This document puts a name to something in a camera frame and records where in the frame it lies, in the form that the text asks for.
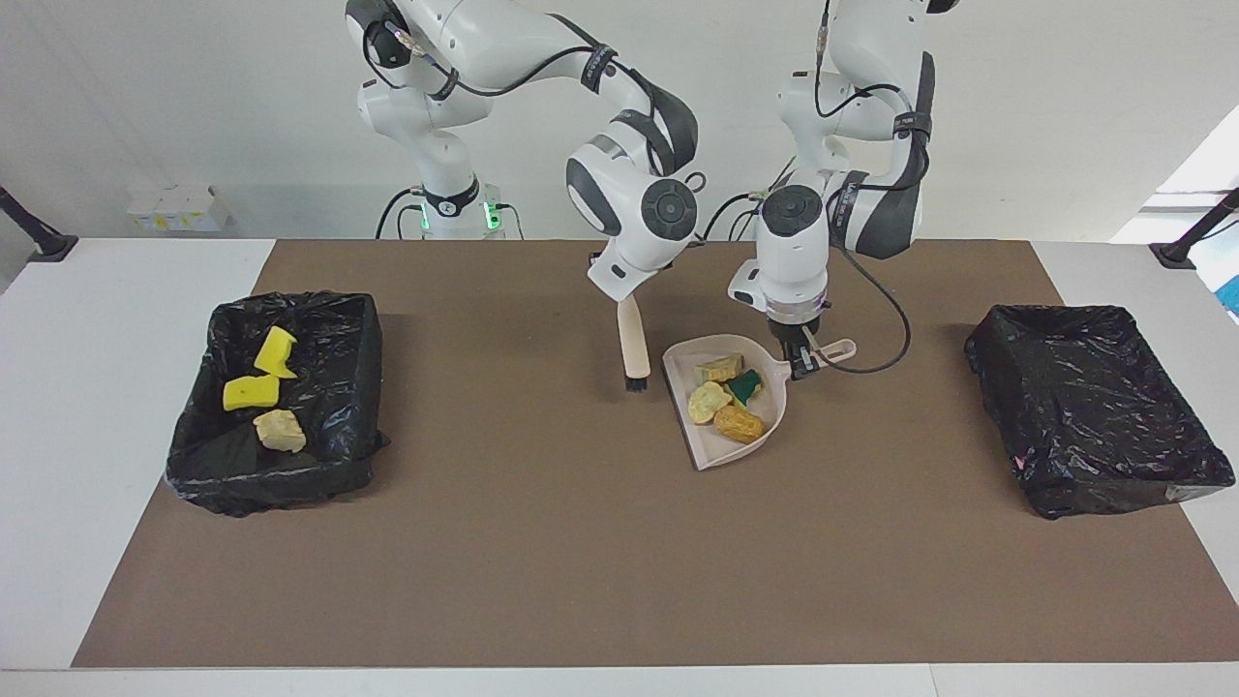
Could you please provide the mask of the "all yellow sponge piece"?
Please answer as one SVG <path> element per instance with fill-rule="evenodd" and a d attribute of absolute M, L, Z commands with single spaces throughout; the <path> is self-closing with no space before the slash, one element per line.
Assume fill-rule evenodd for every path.
<path fill-rule="evenodd" d="M 256 366 L 256 370 L 278 379 L 296 379 L 297 375 L 295 371 L 287 366 L 296 343 L 297 339 L 291 332 L 282 329 L 280 326 L 271 326 L 266 331 L 265 339 L 261 340 L 253 365 Z"/>

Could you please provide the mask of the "beige plastic dustpan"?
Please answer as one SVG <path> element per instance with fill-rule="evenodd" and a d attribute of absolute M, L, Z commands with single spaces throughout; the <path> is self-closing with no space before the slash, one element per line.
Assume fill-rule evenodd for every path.
<path fill-rule="evenodd" d="M 753 444 L 740 444 L 717 435 L 711 423 L 695 425 L 686 415 L 686 397 L 699 387 L 693 376 L 698 363 L 712 360 L 729 353 L 743 354 L 746 371 L 755 369 L 764 379 L 763 391 L 750 402 L 748 411 L 760 416 L 767 427 L 767 433 Z M 707 470 L 726 465 L 743 456 L 753 453 L 778 427 L 788 405 L 787 383 L 790 380 L 790 366 L 786 360 L 778 360 L 756 340 L 743 336 L 707 336 L 672 345 L 662 357 L 663 369 L 670 396 L 676 406 L 681 435 L 686 449 L 690 451 L 696 470 Z"/>

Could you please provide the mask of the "bin lined with black bag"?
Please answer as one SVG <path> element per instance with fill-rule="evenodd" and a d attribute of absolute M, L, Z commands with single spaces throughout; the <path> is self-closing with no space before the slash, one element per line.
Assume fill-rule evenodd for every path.
<path fill-rule="evenodd" d="M 1135 513 L 1235 485 L 1123 306 L 996 305 L 964 354 L 1041 517 Z"/>
<path fill-rule="evenodd" d="M 306 444 L 297 453 L 261 444 L 261 409 L 225 410 L 230 379 L 259 375 L 256 357 L 271 329 L 295 343 L 275 409 L 295 416 Z M 244 517 L 353 493 L 372 482 L 387 443 L 378 427 L 383 331 L 369 293 L 269 292 L 218 305 L 204 354 L 173 423 L 164 482 L 182 501 Z"/>

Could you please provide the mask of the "green and yellow sponge piece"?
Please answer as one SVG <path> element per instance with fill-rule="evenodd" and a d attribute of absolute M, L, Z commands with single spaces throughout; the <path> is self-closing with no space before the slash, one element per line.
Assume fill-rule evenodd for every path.
<path fill-rule="evenodd" d="M 242 409 L 274 409 L 279 404 L 282 380 L 274 375 L 230 379 L 223 384 L 222 407 L 225 413 Z"/>

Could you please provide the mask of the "brown table mat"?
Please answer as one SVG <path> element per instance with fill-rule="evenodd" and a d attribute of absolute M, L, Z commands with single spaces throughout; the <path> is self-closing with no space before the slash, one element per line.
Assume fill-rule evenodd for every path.
<path fill-rule="evenodd" d="M 769 441 L 695 470 L 662 376 L 624 392 L 581 241 L 279 241 L 256 291 L 368 292 L 375 482 L 229 519 L 160 485 L 76 667 L 1239 660 L 1186 513 L 1027 506 L 963 345 L 1056 305 L 1014 241 L 875 262 L 890 371 L 793 383 Z"/>

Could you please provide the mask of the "white cardboard box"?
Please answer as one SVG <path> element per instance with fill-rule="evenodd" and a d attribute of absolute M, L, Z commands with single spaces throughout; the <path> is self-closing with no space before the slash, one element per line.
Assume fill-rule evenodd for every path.
<path fill-rule="evenodd" d="M 233 215 L 212 184 L 138 191 L 128 204 L 130 225 L 155 233 L 222 233 Z"/>

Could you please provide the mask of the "beige hand brush black bristles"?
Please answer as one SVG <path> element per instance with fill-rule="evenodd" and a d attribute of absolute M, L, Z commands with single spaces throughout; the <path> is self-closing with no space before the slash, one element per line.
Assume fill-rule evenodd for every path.
<path fill-rule="evenodd" d="M 636 296 L 624 297 L 617 305 L 617 331 L 620 353 L 624 370 L 624 389 L 628 392 L 646 392 L 650 378 L 650 357 L 646 340 L 646 326 Z"/>

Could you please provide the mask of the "brown cork-like lump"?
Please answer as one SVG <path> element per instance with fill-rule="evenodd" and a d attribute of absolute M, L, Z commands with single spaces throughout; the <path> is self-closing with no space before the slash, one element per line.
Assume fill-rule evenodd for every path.
<path fill-rule="evenodd" d="M 753 444 L 767 433 L 766 423 L 747 409 L 731 404 L 712 416 L 712 428 L 726 439 Z"/>

